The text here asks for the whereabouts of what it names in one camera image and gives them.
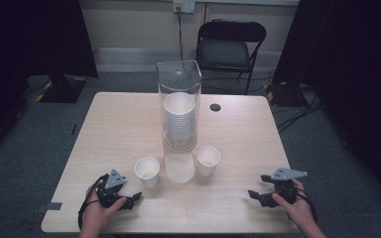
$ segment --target gray mechanical part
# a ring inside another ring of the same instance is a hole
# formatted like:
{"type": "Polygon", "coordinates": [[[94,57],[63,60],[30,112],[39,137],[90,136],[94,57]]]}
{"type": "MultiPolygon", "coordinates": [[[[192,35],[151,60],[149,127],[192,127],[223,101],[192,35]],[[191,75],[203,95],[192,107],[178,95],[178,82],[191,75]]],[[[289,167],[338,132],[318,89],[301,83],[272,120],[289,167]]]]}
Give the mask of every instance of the gray mechanical part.
{"type": "Polygon", "coordinates": [[[125,182],[126,179],[123,176],[121,176],[116,170],[112,170],[104,188],[109,189],[125,182]]]}
{"type": "Polygon", "coordinates": [[[273,175],[271,175],[272,180],[288,180],[288,179],[297,179],[301,177],[306,177],[307,172],[293,171],[284,168],[278,168],[273,175]]]}

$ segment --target white paper cup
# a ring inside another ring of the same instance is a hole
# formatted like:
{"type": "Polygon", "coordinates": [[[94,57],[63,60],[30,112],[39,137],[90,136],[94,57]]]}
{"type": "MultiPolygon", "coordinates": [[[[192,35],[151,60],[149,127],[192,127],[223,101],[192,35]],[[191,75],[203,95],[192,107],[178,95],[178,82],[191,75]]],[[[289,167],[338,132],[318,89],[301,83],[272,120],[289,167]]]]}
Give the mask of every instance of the white paper cup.
{"type": "Polygon", "coordinates": [[[184,92],[168,95],[164,101],[167,134],[177,140],[185,140],[194,133],[195,101],[184,92]]]}
{"type": "Polygon", "coordinates": [[[199,173],[204,177],[209,177],[214,173],[215,167],[221,160],[217,149],[204,146],[197,151],[197,168],[199,173]]]}
{"type": "Polygon", "coordinates": [[[135,165],[135,175],[147,188],[156,186],[159,182],[160,163],[152,157],[144,157],[135,165]]]}

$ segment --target metal bracket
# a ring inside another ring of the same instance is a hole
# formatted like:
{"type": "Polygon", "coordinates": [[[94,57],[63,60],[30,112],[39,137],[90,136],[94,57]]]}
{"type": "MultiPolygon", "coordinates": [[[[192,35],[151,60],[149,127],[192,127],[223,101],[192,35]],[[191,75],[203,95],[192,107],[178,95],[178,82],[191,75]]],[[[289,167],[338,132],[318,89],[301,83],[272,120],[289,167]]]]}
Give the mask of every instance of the metal bracket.
{"type": "Polygon", "coordinates": [[[104,188],[109,189],[114,186],[121,185],[125,182],[126,182],[125,177],[121,176],[116,170],[112,170],[104,188]]]}
{"type": "Polygon", "coordinates": [[[37,207],[36,212],[45,213],[47,210],[61,210],[62,203],[61,202],[49,202],[46,205],[40,205],[37,207]]]}
{"type": "Polygon", "coordinates": [[[307,172],[293,171],[284,168],[278,168],[274,174],[271,176],[272,180],[288,180],[288,179],[297,179],[301,177],[306,177],[307,172]]]}

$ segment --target wall outlet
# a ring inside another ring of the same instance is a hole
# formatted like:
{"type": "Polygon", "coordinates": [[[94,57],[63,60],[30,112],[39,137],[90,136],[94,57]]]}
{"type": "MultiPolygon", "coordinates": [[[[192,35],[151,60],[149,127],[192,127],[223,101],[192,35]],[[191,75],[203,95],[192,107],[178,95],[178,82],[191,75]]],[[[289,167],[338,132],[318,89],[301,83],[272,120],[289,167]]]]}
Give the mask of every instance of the wall outlet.
{"type": "Polygon", "coordinates": [[[184,1],[173,1],[173,12],[179,12],[178,9],[180,9],[181,12],[185,11],[184,1]]]}
{"type": "Polygon", "coordinates": [[[194,13],[194,1],[173,1],[173,12],[194,13]]]}

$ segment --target rim of cup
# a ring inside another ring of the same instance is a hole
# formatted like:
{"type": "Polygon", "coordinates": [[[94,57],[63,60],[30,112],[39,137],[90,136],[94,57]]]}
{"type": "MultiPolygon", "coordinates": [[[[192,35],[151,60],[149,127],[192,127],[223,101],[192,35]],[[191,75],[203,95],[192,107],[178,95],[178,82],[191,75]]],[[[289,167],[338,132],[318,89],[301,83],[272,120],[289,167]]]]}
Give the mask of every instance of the rim of cup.
{"type": "Polygon", "coordinates": [[[194,111],[194,108],[195,108],[195,105],[196,105],[196,103],[194,101],[194,98],[190,94],[185,93],[185,92],[174,92],[172,94],[167,95],[167,97],[165,98],[163,104],[164,104],[164,108],[166,109],[168,115],[169,116],[171,115],[173,117],[191,115],[192,112],[194,111]],[[169,110],[169,108],[168,108],[168,106],[166,106],[166,104],[169,103],[169,100],[171,99],[170,97],[174,97],[174,96],[178,96],[178,95],[185,95],[186,98],[191,99],[192,106],[190,106],[190,110],[188,110],[186,112],[183,112],[183,113],[174,113],[171,110],[169,110]]]}
{"type": "Polygon", "coordinates": [[[135,175],[136,175],[139,179],[151,179],[151,178],[155,177],[159,172],[160,172],[160,162],[159,162],[159,160],[157,160],[157,159],[154,158],[154,157],[143,157],[143,158],[139,159],[138,162],[135,164],[135,175]],[[155,175],[153,175],[153,176],[151,176],[151,177],[147,177],[147,178],[144,178],[144,177],[142,177],[141,175],[138,175],[138,173],[137,173],[137,168],[138,168],[139,164],[142,163],[144,160],[151,160],[151,161],[156,162],[155,165],[157,165],[157,172],[156,172],[155,175]]]}
{"type": "Polygon", "coordinates": [[[212,147],[212,146],[203,146],[203,147],[199,148],[199,150],[197,150],[197,155],[196,155],[196,157],[197,157],[197,160],[198,160],[201,164],[203,164],[205,167],[215,167],[215,166],[217,166],[217,165],[219,164],[219,162],[221,161],[221,154],[219,153],[219,151],[218,151],[215,147],[212,147]],[[207,164],[205,164],[204,162],[202,162],[202,161],[199,159],[199,154],[200,154],[200,152],[201,152],[202,150],[206,150],[206,149],[213,149],[213,150],[216,152],[216,154],[217,154],[217,158],[216,158],[216,161],[215,161],[215,164],[214,164],[214,165],[207,165],[207,164]]]}

